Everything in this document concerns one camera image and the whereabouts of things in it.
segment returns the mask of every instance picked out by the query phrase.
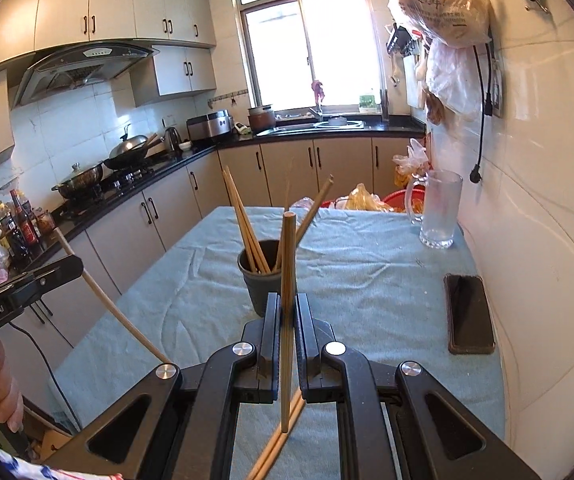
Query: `light blue tablecloth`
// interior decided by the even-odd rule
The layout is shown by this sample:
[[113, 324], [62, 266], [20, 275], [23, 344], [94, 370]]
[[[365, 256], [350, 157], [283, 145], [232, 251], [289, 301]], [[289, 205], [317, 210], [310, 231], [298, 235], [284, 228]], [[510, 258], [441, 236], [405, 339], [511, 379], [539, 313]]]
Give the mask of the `light blue tablecloth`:
[[[281, 210], [248, 208], [259, 239], [278, 238]], [[299, 218], [303, 210], [297, 210]], [[120, 298], [118, 307], [180, 368], [205, 362], [240, 340], [257, 319], [236, 258], [242, 243], [232, 208], [203, 219]], [[505, 403], [498, 351], [455, 356], [447, 350], [443, 276], [475, 274], [461, 232], [448, 250], [418, 240], [407, 216], [320, 210], [297, 251], [299, 292], [339, 341], [373, 361], [413, 359], [504, 437]], [[56, 372], [83, 424], [157, 365], [106, 314]], [[279, 420], [279, 405], [242, 405], [232, 479], [246, 476]], [[268, 478], [339, 478], [336, 410], [306, 406]]]

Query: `window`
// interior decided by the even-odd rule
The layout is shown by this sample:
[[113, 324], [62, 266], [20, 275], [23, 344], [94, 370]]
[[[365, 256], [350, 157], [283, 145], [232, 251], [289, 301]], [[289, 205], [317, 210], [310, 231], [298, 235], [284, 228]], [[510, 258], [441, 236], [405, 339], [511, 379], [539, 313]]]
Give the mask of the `window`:
[[367, 0], [239, 0], [254, 92], [275, 110], [315, 104], [357, 111], [359, 96], [380, 103], [381, 67]]

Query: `gray cup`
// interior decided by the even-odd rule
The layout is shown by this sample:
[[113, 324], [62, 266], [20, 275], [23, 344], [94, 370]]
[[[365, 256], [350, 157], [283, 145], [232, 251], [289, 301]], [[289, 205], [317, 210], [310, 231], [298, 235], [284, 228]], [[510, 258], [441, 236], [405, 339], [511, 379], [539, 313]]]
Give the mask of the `gray cup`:
[[[276, 256], [278, 254], [278, 240], [261, 240], [259, 244], [267, 260], [267, 265], [272, 269], [276, 263]], [[281, 291], [282, 273], [279, 270], [271, 274], [251, 272], [247, 252], [244, 249], [238, 254], [238, 269], [243, 273], [243, 278], [249, 291], [249, 297], [251, 298], [251, 304], [256, 314], [260, 317], [264, 317], [265, 310], [267, 309], [267, 295], [270, 292], [280, 293]]]

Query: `power cord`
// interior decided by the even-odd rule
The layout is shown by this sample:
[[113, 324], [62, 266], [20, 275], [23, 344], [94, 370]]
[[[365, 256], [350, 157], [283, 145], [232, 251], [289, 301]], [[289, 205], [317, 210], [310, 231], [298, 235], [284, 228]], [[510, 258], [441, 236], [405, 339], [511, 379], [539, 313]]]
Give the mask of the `power cord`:
[[56, 385], [56, 388], [58, 389], [58, 391], [60, 392], [62, 398], [65, 401], [65, 404], [67, 404], [67, 407], [69, 408], [69, 411], [71, 412], [71, 415], [73, 415], [74, 420], [76, 421], [76, 424], [78, 425], [78, 430], [82, 430], [83, 429], [83, 425], [80, 424], [80, 419], [78, 418], [78, 416], [76, 415], [76, 412], [74, 412], [73, 408], [71, 407], [71, 404], [69, 403], [69, 401], [67, 400], [67, 397], [65, 397], [65, 394], [62, 392], [62, 389], [60, 387], [60, 385], [58, 384], [58, 381], [56, 380], [56, 377], [53, 374], [53, 371], [51, 370], [51, 366], [49, 366], [49, 362], [47, 361], [47, 357], [45, 356], [44, 352], [42, 351], [42, 349], [40, 348], [40, 346], [38, 345], [38, 343], [36, 343], [36, 340], [33, 338], [33, 336], [27, 332], [25, 329], [20, 328], [19, 326], [14, 325], [12, 322], [9, 322], [9, 325], [16, 329], [18, 332], [22, 332], [23, 334], [25, 334], [30, 340], [32, 340], [33, 345], [36, 347], [36, 350], [38, 350], [38, 352], [40, 353], [42, 360], [45, 361], [45, 364], [47, 365], [47, 369], [49, 370], [49, 375], [51, 376], [51, 379], [53, 380], [53, 383]]
[[490, 46], [486, 43], [485, 50], [487, 51], [488, 57], [488, 90], [487, 94], [485, 94], [485, 89], [483, 86], [483, 75], [480, 70], [480, 60], [478, 60], [476, 45], [474, 45], [472, 48], [474, 49], [474, 56], [476, 58], [478, 80], [480, 81], [480, 108], [482, 113], [480, 115], [480, 144], [478, 145], [478, 160], [476, 161], [474, 169], [470, 173], [470, 182], [478, 184], [482, 180], [482, 176], [480, 175], [480, 161], [483, 156], [483, 132], [485, 130], [485, 116], [488, 115], [491, 117], [493, 113], [493, 105], [491, 102], [491, 53]]

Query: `black countertop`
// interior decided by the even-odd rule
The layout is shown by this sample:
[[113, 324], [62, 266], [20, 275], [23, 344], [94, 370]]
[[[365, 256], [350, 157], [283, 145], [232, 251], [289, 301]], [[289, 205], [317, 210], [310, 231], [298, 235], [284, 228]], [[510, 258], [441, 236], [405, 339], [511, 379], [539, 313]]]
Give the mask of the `black countertop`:
[[[269, 142], [285, 142], [297, 139], [325, 139], [338, 137], [400, 137], [404, 139], [414, 137], [419, 139], [424, 135], [425, 125], [409, 116], [392, 116], [389, 120], [389, 124], [382, 123], [380, 121], [366, 121], [365, 126], [360, 129], [333, 128], [326, 130], [317, 128], [314, 130], [308, 124], [299, 124], [289, 126], [287, 131], [271, 133], [270, 130], [269, 133], [263, 132], [258, 136], [249, 138], [241, 138], [233, 135], [225, 140], [221, 140], [221, 142], [215, 146], [196, 146], [191, 152], [183, 153], [182, 156], [172, 156], [166, 153], [161, 155], [159, 153], [148, 157], [147, 160], [152, 171], [141, 180], [136, 181], [128, 189], [124, 190], [120, 194], [112, 196], [111, 198], [103, 200], [75, 219], [59, 218], [56, 215], [58, 210], [54, 212], [54, 219], [65, 238], [67, 238], [67, 240], [72, 240], [107, 213], [113, 211], [131, 197], [151, 186], [153, 183], [161, 180], [171, 173], [174, 173], [174, 171], [180, 170], [180, 168], [187, 166], [187, 164], [191, 164], [194, 160], [198, 160], [202, 156], [208, 155], [216, 150], [226, 150], [228, 148], [246, 146], [249, 144], [266, 144]], [[58, 252], [58, 250], [60, 250], [60, 243], [58, 242], [55, 234], [43, 237], [40, 242], [40, 247], [33, 251], [31, 264], [29, 264], [29, 266], [24, 270], [32, 270], [44, 265]]]

